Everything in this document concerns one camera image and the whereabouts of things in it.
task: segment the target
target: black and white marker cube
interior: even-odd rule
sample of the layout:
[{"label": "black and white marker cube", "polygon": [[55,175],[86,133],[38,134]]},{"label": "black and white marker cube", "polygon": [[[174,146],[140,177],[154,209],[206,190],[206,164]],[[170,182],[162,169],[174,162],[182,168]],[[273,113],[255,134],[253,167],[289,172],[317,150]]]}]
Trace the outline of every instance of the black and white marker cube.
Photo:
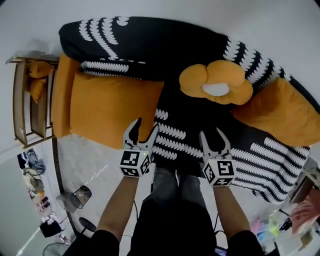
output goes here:
[{"label": "black and white marker cube", "polygon": [[123,176],[142,177],[150,165],[148,151],[123,149],[119,169]]},{"label": "black and white marker cube", "polygon": [[209,159],[202,171],[212,187],[228,187],[237,176],[236,162],[232,159]]}]

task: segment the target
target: white tile floor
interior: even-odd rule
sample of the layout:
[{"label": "white tile floor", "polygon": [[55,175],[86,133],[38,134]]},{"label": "white tile floor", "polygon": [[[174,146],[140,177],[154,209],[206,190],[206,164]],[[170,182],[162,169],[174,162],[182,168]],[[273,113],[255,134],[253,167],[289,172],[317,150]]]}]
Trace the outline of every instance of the white tile floor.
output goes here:
[{"label": "white tile floor", "polygon": [[[118,170],[120,162],[118,151],[71,134],[58,139],[58,154],[64,188],[69,192],[74,192],[81,185],[86,184],[92,191],[92,197],[83,209],[78,209],[72,214],[76,228],[79,231],[83,229],[78,222],[79,217],[85,217],[97,225],[108,200],[122,178],[122,174]],[[150,169],[150,172],[141,178],[138,184],[135,196],[138,211],[140,211],[142,201],[150,193],[154,167]],[[247,189],[232,186],[231,190],[250,222],[258,216],[268,214],[280,207],[255,197]],[[217,216],[215,198],[212,188],[207,185],[204,179],[201,179],[201,191],[211,221],[214,223]],[[131,238],[129,236],[132,236],[136,225],[136,212],[134,208],[132,209],[130,220],[124,231],[125,236],[120,244],[121,256],[127,255],[130,250]],[[220,229],[222,228],[218,221],[217,230]],[[227,240],[223,233],[217,235],[217,244],[221,247],[227,247]]]}]

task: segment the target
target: flower-shaped pillow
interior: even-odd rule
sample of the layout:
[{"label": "flower-shaped pillow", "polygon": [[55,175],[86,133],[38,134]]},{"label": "flower-shaped pillow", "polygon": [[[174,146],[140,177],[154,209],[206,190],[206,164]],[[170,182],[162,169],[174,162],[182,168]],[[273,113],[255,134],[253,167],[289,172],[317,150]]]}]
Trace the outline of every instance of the flower-shaped pillow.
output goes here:
[{"label": "flower-shaped pillow", "polygon": [[179,82],[184,94],[223,105],[243,105],[253,94],[243,68],[228,60],[189,66],[181,73]]}]

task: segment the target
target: forearm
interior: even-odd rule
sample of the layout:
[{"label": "forearm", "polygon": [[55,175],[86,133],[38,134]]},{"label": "forearm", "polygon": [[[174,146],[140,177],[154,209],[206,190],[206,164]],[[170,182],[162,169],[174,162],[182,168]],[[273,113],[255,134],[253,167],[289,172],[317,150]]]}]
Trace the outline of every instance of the forearm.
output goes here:
[{"label": "forearm", "polygon": [[222,228],[229,240],[240,231],[250,230],[248,219],[228,187],[214,187],[214,198]]},{"label": "forearm", "polygon": [[138,187],[138,178],[123,177],[107,203],[97,229],[107,230],[121,241],[129,221]]}]

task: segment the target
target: black shirt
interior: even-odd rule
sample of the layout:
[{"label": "black shirt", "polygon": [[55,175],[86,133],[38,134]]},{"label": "black shirt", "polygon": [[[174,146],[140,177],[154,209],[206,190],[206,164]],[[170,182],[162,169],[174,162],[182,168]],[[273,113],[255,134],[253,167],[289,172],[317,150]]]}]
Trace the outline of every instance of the black shirt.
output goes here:
[{"label": "black shirt", "polygon": [[[108,231],[98,230],[90,243],[88,255],[119,255],[119,241]],[[210,256],[216,255],[216,247],[216,236],[205,208],[188,201],[172,208],[161,208],[149,200],[142,204],[128,256]],[[255,235],[242,231],[228,241],[227,256],[233,255],[265,254]]]}]

